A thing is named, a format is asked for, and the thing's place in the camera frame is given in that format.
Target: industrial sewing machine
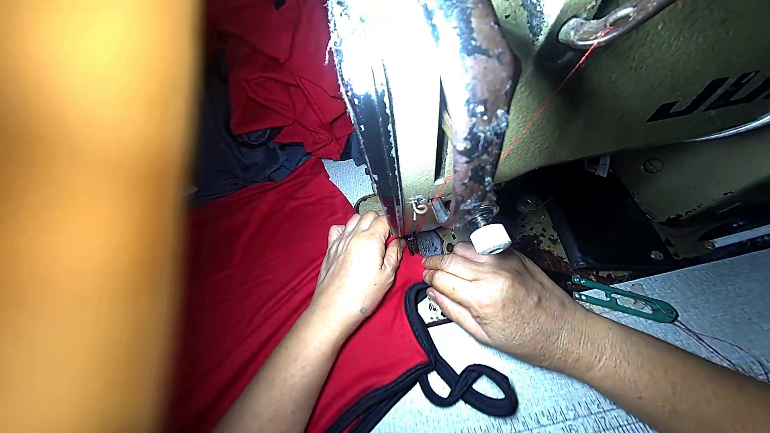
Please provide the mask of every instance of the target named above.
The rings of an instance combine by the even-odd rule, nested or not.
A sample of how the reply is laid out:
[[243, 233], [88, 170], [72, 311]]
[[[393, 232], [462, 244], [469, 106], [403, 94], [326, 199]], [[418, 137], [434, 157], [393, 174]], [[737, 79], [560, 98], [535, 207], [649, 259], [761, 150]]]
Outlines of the industrial sewing machine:
[[513, 242], [615, 282], [770, 243], [766, 2], [329, 8], [373, 200], [413, 250]]

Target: red garment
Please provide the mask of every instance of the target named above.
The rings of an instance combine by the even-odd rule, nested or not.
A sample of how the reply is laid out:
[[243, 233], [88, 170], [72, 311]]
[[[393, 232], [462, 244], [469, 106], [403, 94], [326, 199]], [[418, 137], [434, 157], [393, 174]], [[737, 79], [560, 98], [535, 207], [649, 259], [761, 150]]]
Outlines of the red garment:
[[[319, 159], [191, 212], [188, 293], [169, 428], [210, 431], [310, 304], [326, 235], [353, 214]], [[404, 313], [422, 280], [404, 255], [377, 311], [345, 343], [307, 431], [325, 431], [367, 392], [428, 361]]]
[[286, 0], [278, 9], [275, 3], [281, 2], [207, 2], [209, 49], [227, 53], [230, 128], [237, 135], [284, 126], [277, 142], [339, 159], [353, 124], [327, 51], [324, 1]]

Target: screw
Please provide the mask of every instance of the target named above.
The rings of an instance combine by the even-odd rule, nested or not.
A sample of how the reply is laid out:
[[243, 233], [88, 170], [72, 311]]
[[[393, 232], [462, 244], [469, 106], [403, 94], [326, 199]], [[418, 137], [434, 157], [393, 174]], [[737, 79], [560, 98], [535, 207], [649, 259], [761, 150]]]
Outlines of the screw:
[[649, 158], [641, 164], [641, 168], [646, 173], [655, 174], [663, 169], [663, 163], [658, 158]]

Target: left hand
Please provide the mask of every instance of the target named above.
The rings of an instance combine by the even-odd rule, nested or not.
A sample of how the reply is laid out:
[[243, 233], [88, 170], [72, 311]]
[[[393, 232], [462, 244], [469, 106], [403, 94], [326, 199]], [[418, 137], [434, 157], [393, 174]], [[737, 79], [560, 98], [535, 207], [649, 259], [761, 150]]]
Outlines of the left hand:
[[396, 239], [386, 247], [389, 234], [385, 216], [373, 211], [331, 226], [309, 310], [348, 333], [369, 317], [393, 284], [406, 245]]

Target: right hand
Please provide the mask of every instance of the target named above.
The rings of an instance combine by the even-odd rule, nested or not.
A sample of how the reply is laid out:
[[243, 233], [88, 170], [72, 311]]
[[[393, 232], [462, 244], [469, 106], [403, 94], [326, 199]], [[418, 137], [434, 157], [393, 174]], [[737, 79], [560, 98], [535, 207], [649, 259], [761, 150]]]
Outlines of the right hand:
[[423, 266], [428, 296], [482, 344], [558, 371], [585, 358], [592, 313], [523, 254], [483, 256], [461, 242], [452, 254], [425, 257]]

